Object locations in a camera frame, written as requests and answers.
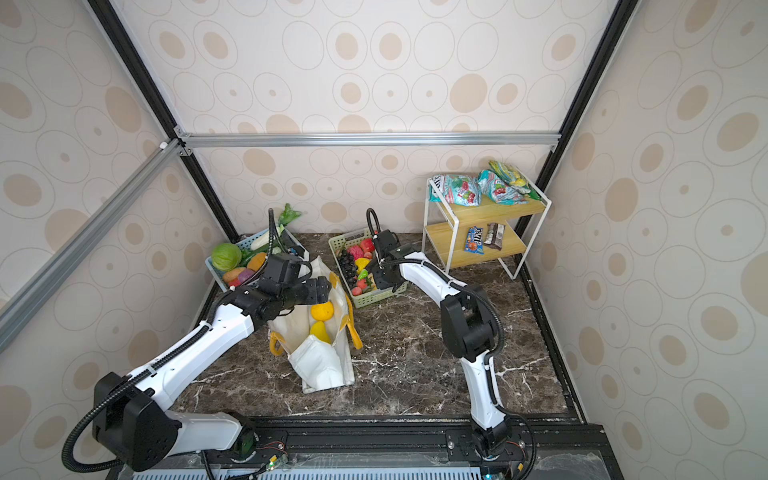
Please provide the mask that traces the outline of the white canvas grocery bag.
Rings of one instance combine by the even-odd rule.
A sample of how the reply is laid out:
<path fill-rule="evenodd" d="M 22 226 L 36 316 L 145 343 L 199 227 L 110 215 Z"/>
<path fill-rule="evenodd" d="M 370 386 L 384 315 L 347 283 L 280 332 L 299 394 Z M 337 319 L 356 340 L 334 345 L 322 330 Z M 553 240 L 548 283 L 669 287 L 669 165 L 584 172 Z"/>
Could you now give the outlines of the white canvas grocery bag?
<path fill-rule="evenodd" d="M 326 277 L 332 285 L 329 301 L 334 304 L 335 314 L 325 322 L 332 343 L 322 342 L 310 334 L 310 327 L 316 322 L 310 315 L 311 306 L 298 306 L 288 315 L 268 323 L 270 351 L 275 356 L 287 355 L 301 378 L 304 393 L 353 385 L 350 349 L 362 348 L 354 326 L 354 308 L 341 279 L 319 257 L 312 260 L 311 265 L 314 278 Z"/>

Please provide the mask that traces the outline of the large yellow mango toy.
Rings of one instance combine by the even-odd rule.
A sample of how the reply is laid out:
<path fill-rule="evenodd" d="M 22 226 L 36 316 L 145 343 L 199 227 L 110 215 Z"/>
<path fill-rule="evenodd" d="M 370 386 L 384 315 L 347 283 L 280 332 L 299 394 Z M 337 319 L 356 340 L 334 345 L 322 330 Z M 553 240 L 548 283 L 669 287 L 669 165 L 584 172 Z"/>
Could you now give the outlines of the large yellow mango toy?
<path fill-rule="evenodd" d="M 310 334 L 316 337 L 318 340 L 331 344 L 332 340 L 328 334 L 324 321 L 316 321 L 310 327 Z"/>

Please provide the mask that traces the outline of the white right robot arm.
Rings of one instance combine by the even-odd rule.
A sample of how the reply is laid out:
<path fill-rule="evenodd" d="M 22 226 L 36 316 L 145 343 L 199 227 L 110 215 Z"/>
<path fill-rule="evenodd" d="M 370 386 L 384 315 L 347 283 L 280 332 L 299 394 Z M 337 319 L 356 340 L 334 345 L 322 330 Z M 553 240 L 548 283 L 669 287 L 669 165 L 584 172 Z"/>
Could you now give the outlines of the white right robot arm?
<path fill-rule="evenodd" d="M 381 287 L 410 282 L 440 309 L 442 340 L 460 360 L 467 383 L 476 448 L 495 453 L 514 427 L 504 411 L 495 380 L 494 357 L 504 346 L 500 318 L 485 291 L 454 279 L 421 251 L 399 243 L 389 230 L 376 232 L 373 266 L 369 272 Z"/>

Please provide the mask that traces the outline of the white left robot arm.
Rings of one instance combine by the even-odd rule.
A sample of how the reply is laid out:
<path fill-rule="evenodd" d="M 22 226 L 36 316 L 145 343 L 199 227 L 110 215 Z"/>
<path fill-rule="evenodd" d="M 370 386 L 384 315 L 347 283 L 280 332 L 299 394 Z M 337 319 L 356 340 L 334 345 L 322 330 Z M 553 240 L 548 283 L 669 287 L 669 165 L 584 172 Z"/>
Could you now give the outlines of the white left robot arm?
<path fill-rule="evenodd" d="M 63 443 L 63 466 L 74 473 L 122 465 L 141 472 L 190 452 L 252 458 L 258 436 L 246 417 L 180 414 L 171 407 L 200 373 L 281 313 L 329 300 L 331 280 L 301 271 L 310 265 L 288 253 L 268 255 L 259 271 L 224 292 L 208 316 L 166 352 L 125 376 L 102 377 L 93 408 Z"/>

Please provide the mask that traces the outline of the green candy snack bag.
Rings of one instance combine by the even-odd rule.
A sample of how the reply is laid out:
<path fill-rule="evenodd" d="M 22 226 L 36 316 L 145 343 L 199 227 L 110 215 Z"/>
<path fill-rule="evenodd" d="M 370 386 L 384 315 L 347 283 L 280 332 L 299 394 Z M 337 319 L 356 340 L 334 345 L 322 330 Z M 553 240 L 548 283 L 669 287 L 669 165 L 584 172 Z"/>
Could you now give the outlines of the green candy snack bag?
<path fill-rule="evenodd" d="M 430 188 L 431 202 L 440 203 L 440 195 L 449 204 L 465 207 L 479 206 L 482 192 L 477 179 L 468 175 L 439 174 L 431 178 L 436 188 Z"/>

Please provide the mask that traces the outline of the teal candy snack bag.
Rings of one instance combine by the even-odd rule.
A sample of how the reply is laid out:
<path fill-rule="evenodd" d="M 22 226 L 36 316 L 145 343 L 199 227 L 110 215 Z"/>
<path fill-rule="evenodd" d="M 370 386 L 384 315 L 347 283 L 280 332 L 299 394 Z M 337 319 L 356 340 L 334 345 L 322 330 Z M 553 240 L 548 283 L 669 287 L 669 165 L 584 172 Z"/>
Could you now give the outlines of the teal candy snack bag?
<path fill-rule="evenodd" d="M 517 205 L 528 202 L 522 193 L 505 183 L 491 170 L 481 171 L 478 175 L 477 183 L 481 193 L 496 204 Z"/>

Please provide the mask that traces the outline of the yellow green snack bag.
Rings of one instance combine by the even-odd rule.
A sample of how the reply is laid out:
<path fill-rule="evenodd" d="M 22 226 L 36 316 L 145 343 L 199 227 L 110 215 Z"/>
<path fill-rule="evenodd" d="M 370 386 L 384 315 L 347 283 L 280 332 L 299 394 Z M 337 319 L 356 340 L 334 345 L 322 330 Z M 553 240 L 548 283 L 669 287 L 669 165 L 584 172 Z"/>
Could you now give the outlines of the yellow green snack bag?
<path fill-rule="evenodd" d="M 506 185 L 506 189 L 516 191 L 522 197 L 540 200 L 541 196 L 533 189 L 532 184 L 515 167 L 508 166 L 497 160 L 489 161 L 490 170 Z"/>

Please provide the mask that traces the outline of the yellow lemon toy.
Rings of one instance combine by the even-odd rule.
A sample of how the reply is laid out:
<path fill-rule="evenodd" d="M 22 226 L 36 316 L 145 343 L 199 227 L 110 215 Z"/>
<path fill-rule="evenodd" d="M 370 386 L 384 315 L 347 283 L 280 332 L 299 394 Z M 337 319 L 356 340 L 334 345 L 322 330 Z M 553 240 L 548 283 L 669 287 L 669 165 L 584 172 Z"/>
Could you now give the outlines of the yellow lemon toy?
<path fill-rule="evenodd" d="M 361 257 L 355 260 L 355 264 L 358 270 L 365 269 L 369 263 L 370 263 L 370 260 L 365 257 Z"/>

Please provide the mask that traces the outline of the pink dragon fruit toy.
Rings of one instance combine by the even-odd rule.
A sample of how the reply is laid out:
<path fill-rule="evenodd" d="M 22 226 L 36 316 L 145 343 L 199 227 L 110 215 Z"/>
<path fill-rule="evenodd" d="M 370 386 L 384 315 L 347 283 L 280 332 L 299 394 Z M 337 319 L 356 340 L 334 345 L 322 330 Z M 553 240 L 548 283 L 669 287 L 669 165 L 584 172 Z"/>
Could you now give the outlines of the pink dragon fruit toy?
<path fill-rule="evenodd" d="M 365 251 L 359 245 L 352 245 L 347 248 L 347 252 L 353 257 L 354 260 L 363 258 Z"/>

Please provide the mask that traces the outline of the orange potato toy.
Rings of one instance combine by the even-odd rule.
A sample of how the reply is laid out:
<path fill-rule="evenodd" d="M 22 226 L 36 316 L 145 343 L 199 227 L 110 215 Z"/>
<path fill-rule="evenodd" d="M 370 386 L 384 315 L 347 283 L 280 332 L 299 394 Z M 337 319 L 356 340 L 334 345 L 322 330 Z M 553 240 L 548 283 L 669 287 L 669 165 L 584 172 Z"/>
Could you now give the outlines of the orange potato toy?
<path fill-rule="evenodd" d="M 267 260 L 267 253 L 258 252 L 249 260 L 249 262 L 246 265 L 246 268 L 249 270 L 252 270 L 253 272 L 257 272 L 264 265 L 266 260 Z"/>

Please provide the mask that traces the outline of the light green perforated basket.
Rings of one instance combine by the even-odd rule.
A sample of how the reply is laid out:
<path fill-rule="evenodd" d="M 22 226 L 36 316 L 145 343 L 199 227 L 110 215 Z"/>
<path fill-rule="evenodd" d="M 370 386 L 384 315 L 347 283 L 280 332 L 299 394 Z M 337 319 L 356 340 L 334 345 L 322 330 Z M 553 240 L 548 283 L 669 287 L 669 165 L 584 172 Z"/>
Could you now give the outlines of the light green perforated basket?
<path fill-rule="evenodd" d="M 341 279 L 351 296 L 355 308 L 362 308 L 381 302 L 387 298 L 402 294 L 407 283 L 398 289 L 381 289 L 371 274 L 371 265 L 367 265 L 373 252 L 372 234 L 367 228 L 340 234 L 328 241 L 334 254 Z"/>

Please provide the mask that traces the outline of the black grape bunch toy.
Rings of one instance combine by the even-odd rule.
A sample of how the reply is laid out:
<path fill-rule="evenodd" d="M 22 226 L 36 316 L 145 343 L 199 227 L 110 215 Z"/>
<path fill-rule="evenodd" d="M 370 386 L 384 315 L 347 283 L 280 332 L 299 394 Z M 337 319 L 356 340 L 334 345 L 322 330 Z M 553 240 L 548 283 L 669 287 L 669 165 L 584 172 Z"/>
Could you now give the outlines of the black grape bunch toy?
<path fill-rule="evenodd" d="M 339 252 L 337 260 L 339 263 L 340 272 L 346 281 L 347 286 L 350 289 L 353 289 L 357 286 L 358 281 L 358 269 L 355 264 L 355 260 L 345 249 L 342 249 Z"/>

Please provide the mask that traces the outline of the blue perforated basket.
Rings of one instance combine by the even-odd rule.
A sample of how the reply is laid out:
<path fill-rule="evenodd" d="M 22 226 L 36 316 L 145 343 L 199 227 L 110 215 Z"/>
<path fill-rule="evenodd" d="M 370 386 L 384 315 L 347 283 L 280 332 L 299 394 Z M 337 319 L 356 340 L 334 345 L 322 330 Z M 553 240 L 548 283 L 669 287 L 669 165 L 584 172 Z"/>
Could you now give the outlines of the blue perforated basket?
<path fill-rule="evenodd" d="M 280 241 L 273 244 L 274 253 L 280 252 L 283 245 L 287 252 L 303 260 L 309 259 L 307 250 L 284 226 L 278 226 L 278 233 Z M 263 230 L 237 243 L 223 243 L 213 249 L 211 255 L 205 260 L 205 265 L 220 290 L 226 291 L 229 288 L 230 280 L 226 279 L 229 272 L 239 272 L 239 268 L 245 268 L 254 256 L 267 252 L 268 237 L 268 231 Z"/>

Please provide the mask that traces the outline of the green cabbage toy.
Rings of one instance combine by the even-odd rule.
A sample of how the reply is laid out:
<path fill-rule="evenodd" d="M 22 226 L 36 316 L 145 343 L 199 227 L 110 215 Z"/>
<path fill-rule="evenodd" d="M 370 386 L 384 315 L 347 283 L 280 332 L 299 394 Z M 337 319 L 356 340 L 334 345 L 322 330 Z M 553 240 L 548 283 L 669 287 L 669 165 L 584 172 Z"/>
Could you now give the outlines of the green cabbage toy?
<path fill-rule="evenodd" d="M 243 253 L 241 249 L 232 243 L 222 243 L 217 245 L 211 254 L 212 266 L 221 271 L 228 272 L 235 269 L 242 261 Z"/>

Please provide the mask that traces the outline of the white daikon radish toy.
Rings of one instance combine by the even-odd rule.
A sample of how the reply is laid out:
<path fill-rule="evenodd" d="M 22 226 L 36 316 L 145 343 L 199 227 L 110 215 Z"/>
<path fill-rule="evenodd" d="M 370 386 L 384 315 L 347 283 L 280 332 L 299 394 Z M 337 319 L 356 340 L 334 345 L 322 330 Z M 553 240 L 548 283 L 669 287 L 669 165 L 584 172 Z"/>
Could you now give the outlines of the white daikon radish toy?
<path fill-rule="evenodd" d="M 272 209 L 269 210 L 269 213 L 271 214 L 270 219 L 274 222 L 274 227 L 269 227 L 266 233 L 258 236 L 251 242 L 250 249 L 252 251 L 262 251 L 269 245 L 273 247 L 273 252 L 276 252 L 277 249 L 286 251 L 286 241 L 282 239 L 285 227 L 302 216 L 302 213 L 293 209 L 289 203 L 285 204 L 284 209 L 277 220 L 272 216 Z"/>

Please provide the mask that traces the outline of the blue candy packet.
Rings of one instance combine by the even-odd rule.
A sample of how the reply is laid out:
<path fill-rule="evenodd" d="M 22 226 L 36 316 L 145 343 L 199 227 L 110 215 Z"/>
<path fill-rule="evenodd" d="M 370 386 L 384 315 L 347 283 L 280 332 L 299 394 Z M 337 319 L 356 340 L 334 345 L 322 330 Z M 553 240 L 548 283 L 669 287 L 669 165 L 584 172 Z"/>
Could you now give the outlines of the blue candy packet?
<path fill-rule="evenodd" d="M 483 232 L 484 229 L 478 226 L 471 226 L 468 229 L 464 245 L 465 252 L 478 255 L 484 254 Z"/>

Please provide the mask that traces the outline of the brown chocolate bar packet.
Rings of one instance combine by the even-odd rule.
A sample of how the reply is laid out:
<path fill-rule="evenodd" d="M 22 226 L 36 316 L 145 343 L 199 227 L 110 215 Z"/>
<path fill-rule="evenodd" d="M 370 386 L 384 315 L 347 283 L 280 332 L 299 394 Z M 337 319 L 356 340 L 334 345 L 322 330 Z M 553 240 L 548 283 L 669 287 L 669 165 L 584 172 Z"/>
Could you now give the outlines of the brown chocolate bar packet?
<path fill-rule="evenodd" d="M 484 240 L 486 248 L 501 251 L 503 248 L 503 238 L 505 234 L 505 225 L 492 222 L 487 225 L 487 232 Z"/>

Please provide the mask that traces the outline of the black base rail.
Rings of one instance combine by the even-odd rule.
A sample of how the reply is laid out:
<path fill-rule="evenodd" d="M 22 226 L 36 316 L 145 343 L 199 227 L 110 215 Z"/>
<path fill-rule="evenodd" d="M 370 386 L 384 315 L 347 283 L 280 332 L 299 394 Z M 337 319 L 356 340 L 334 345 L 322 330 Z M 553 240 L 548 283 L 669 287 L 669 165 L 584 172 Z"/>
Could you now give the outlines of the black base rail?
<path fill-rule="evenodd" d="M 620 479 L 605 430 L 533 418 L 482 454 L 466 419 L 251 418 L 242 446 L 142 455 L 120 479 Z"/>

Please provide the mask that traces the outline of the horizontal aluminium frame bar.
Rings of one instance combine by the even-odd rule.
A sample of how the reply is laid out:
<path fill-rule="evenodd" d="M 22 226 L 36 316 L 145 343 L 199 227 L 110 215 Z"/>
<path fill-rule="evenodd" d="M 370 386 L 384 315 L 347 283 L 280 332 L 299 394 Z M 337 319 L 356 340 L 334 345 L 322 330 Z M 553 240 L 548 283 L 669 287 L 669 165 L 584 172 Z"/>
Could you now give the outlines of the horizontal aluminium frame bar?
<path fill-rule="evenodd" d="M 402 147 L 402 146 L 556 146 L 554 131 L 522 132 L 374 132 L 301 134 L 200 134 L 185 133 L 181 140 L 191 148 L 216 147 Z"/>

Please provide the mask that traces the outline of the diagonal aluminium frame bar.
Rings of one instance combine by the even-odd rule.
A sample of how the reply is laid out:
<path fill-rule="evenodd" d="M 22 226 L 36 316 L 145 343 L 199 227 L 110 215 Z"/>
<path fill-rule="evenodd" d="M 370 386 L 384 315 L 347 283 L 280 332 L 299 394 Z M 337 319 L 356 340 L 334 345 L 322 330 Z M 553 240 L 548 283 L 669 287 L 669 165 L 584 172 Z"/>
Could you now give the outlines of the diagonal aluminium frame bar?
<path fill-rule="evenodd" d="M 1 349 L 6 350 L 64 281 L 119 222 L 168 161 L 178 157 L 181 141 L 169 139 L 87 219 L 1 312 Z"/>

